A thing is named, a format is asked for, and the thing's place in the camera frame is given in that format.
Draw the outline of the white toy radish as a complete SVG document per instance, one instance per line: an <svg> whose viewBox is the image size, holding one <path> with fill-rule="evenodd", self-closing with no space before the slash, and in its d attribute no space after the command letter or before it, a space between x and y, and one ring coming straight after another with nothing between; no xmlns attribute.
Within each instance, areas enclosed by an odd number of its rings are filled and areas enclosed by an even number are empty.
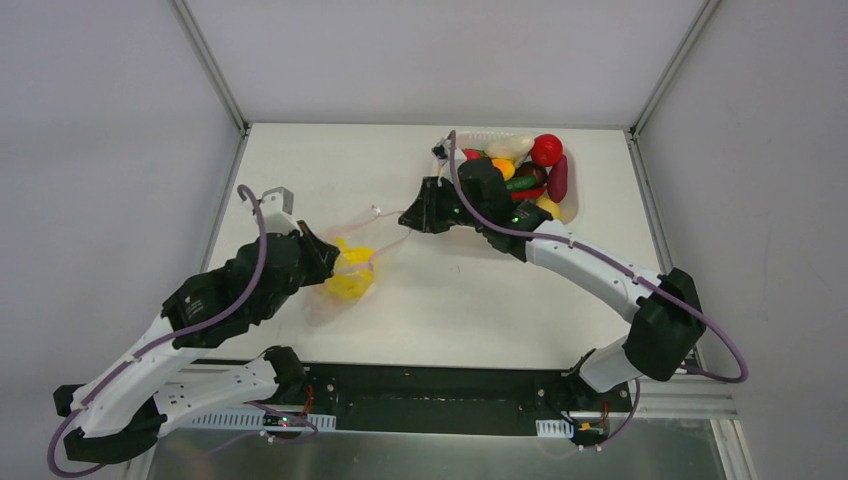
<svg viewBox="0 0 848 480"><path fill-rule="evenodd" d="M488 142L484 152L490 158L520 160L526 157L534 145L533 135L510 135Z"/></svg>

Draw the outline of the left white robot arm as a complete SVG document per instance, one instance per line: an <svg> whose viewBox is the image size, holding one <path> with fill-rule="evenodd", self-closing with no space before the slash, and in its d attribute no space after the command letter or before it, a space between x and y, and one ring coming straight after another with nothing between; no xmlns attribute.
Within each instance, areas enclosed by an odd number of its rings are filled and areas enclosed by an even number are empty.
<svg viewBox="0 0 848 480"><path fill-rule="evenodd" d="M233 404L297 402L306 371L290 347L274 345L210 380L173 377L226 341L271 319L299 290L329 279L337 246L303 221L288 233L261 232L222 266L189 277L162 305L142 337L110 369L53 394L63 423L48 458L93 469L131 460L180 425Z"/></svg>

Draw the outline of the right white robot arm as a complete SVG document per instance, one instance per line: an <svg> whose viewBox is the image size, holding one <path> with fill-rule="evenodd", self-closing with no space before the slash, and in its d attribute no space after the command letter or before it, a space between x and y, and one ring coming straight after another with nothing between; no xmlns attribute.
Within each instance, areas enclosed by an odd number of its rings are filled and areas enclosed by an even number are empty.
<svg viewBox="0 0 848 480"><path fill-rule="evenodd" d="M423 178L400 225L440 234L454 226L481 233L497 251L559 274L617 312L629 332L584 355L566 376L569 400L595 408L613 387L646 376L667 381L705 333L691 276L632 266L582 242L530 200L516 200L489 161L458 167L459 181Z"/></svg>

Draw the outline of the clear zip top bag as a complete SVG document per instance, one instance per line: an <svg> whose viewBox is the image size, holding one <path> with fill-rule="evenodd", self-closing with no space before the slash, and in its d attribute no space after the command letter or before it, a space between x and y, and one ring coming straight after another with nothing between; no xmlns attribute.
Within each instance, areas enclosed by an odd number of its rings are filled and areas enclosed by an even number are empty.
<svg viewBox="0 0 848 480"><path fill-rule="evenodd" d="M330 278L311 287L304 301L306 322L335 321L374 293L412 230L399 223L402 212L373 205L353 220L326 229L321 238L340 251Z"/></svg>

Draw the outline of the yellow toy cabbage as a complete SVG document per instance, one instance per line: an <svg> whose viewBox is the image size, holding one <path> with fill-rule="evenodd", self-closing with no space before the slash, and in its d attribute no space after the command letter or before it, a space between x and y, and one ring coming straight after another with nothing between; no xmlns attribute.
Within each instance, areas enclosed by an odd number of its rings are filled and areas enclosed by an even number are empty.
<svg viewBox="0 0 848 480"><path fill-rule="evenodd" d="M335 238L335 246L339 248L340 256L333 276L323 284L324 293L340 303L358 301L374 284L372 260L376 251L361 245L350 246L343 237Z"/></svg>

